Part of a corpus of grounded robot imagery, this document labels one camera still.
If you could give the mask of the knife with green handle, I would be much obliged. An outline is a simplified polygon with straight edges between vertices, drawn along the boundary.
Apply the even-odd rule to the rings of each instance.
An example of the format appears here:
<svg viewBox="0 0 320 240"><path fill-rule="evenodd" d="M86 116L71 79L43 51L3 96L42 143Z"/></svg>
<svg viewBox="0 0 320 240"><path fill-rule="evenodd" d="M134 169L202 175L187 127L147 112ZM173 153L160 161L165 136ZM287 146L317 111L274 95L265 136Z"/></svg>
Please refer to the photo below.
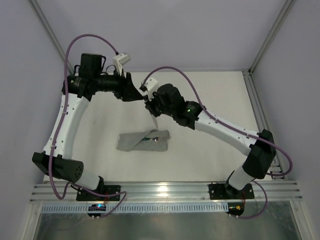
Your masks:
<svg viewBox="0 0 320 240"><path fill-rule="evenodd" d="M148 96L145 95L145 96L143 97L143 100L144 100L144 104L145 104L145 108L146 108L146 107L147 107L147 103L148 103L148 101L149 101ZM155 117L150 111L148 111L148 112L149 112L149 114L150 114L150 116L151 116L151 119L152 119L152 121L153 121L153 123L154 123L155 128L158 130L158 129L159 129L159 125L158 125L158 121L157 121L156 117Z"/></svg>

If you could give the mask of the fork with green handle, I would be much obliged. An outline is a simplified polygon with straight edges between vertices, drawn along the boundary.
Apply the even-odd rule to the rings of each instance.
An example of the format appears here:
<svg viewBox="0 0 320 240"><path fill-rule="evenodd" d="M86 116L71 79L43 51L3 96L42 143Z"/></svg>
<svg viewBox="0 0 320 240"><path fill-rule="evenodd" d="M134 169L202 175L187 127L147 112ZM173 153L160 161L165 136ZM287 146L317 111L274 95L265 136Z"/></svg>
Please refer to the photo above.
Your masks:
<svg viewBox="0 0 320 240"><path fill-rule="evenodd" d="M144 137L142 141L152 141L152 142L160 142L162 140L161 137Z"/></svg>

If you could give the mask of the grey cloth napkin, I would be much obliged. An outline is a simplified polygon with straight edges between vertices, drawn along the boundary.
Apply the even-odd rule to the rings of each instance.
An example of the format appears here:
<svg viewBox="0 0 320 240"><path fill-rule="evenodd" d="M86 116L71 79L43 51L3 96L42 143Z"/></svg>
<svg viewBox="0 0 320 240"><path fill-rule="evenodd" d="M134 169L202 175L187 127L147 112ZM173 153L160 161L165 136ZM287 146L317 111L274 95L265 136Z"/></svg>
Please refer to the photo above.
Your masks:
<svg viewBox="0 0 320 240"><path fill-rule="evenodd" d="M142 141L143 138L153 137L161 137L161 141ZM121 133L116 149L123 152L166 152L168 150L168 140L170 139L171 136L168 130L150 129L143 132Z"/></svg>

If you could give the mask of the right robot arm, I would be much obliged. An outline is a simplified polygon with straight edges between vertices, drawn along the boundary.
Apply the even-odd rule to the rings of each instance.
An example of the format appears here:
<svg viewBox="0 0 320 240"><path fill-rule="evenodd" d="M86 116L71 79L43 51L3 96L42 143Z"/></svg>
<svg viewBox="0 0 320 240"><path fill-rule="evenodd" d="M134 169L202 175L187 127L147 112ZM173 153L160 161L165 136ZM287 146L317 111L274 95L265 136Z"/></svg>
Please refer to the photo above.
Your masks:
<svg viewBox="0 0 320 240"><path fill-rule="evenodd" d="M167 115L180 126L204 132L231 145L246 156L244 163L227 178L224 188L231 198L239 198L247 184L264 179L276 156L273 135L268 130L253 133L244 131L229 122L223 123L213 114L207 114L198 102L185 100L179 90L170 83L153 87L142 86L146 92L144 103L154 117Z"/></svg>

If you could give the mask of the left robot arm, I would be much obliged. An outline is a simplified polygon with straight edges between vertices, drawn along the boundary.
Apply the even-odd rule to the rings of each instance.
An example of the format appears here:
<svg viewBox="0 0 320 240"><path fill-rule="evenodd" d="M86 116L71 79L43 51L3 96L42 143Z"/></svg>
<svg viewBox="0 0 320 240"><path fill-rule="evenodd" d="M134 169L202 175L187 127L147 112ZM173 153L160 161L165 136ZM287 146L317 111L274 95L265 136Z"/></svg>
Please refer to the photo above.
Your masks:
<svg viewBox="0 0 320 240"><path fill-rule="evenodd" d="M135 88L129 72L123 66L130 61L127 53L113 57L115 70L103 72L105 56L83 53L80 65L67 76L62 87L60 110L52 133L42 152L35 152L32 162L47 176L65 180L96 191L102 187L102 178L85 170L81 161L73 160L73 148L83 114L97 92L111 92L123 102L140 101L142 95Z"/></svg>

